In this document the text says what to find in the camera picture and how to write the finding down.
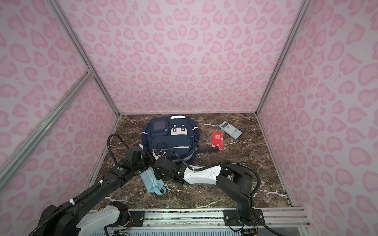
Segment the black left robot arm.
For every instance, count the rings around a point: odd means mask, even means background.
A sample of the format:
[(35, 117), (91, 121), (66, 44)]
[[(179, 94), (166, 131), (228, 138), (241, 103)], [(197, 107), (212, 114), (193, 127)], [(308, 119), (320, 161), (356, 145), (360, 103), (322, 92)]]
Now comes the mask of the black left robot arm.
[(90, 210), (105, 197), (120, 189), (138, 174), (146, 172), (156, 161), (154, 152), (132, 146), (126, 155), (93, 186), (60, 206), (47, 207), (32, 236), (88, 236), (108, 226), (129, 226), (132, 223), (129, 207), (113, 201), (104, 209), (91, 214)]

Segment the red stationery packet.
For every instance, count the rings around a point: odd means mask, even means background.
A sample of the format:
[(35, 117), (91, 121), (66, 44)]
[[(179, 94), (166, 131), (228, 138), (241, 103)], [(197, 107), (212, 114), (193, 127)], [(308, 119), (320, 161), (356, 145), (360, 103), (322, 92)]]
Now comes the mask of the red stationery packet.
[(212, 133), (212, 147), (216, 147), (219, 150), (223, 150), (224, 146), (224, 133), (223, 132), (215, 132)]

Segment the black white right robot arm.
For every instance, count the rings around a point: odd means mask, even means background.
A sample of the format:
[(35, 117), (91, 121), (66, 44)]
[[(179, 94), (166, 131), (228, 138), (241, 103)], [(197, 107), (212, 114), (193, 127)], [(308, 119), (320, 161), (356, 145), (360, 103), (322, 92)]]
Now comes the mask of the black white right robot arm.
[(179, 185), (216, 185), (236, 202), (236, 216), (240, 223), (251, 225), (254, 222), (253, 197), (261, 186), (261, 177), (255, 169), (236, 162), (194, 167), (160, 157), (153, 164), (153, 170), (157, 179), (168, 178)]

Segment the teal pencil case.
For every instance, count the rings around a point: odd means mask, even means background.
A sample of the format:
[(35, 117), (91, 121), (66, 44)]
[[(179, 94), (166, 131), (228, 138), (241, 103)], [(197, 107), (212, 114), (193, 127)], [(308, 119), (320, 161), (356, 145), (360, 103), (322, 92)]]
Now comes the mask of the teal pencil case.
[(166, 188), (162, 180), (157, 180), (152, 167), (139, 175), (148, 193), (155, 193), (162, 196), (166, 193)]

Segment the navy blue backpack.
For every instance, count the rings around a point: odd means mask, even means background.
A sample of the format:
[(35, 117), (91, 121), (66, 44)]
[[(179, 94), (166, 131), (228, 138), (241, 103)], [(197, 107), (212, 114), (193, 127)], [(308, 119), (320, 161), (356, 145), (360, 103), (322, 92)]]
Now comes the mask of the navy blue backpack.
[(200, 130), (190, 117), (175, 115), (150, 120), (141, 133), (145, 152), (159, 149), (172, 162), (184, 160), (193, 164), (198, 153), (218, 149), (218, 146), (199, 149)]

